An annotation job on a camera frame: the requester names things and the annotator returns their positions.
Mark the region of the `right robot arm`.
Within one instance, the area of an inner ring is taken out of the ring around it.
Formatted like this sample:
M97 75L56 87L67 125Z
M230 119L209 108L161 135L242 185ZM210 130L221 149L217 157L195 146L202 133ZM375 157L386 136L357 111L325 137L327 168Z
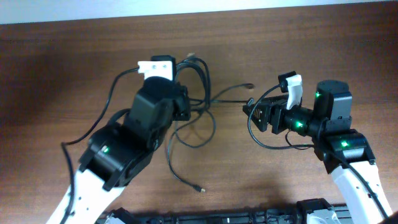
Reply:
M324 80L317 84L312 109L301 103L290 106L292 91L280 83L283 94L263 94L243 106L248 125L264 132L293 131L310 137L310 147L324 163L346 202L354 223L386 221L392 210L382 189L376 158L366 137L351 128L352 94L345 82Z

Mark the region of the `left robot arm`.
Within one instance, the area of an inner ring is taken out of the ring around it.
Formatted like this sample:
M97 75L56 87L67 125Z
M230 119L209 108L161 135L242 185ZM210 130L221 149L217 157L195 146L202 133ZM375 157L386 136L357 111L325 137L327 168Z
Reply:
M97 130L73 173L73 183L49 223L95 223L150 163L173 121L190 119L187 87L161 77L144 80L131 108Z

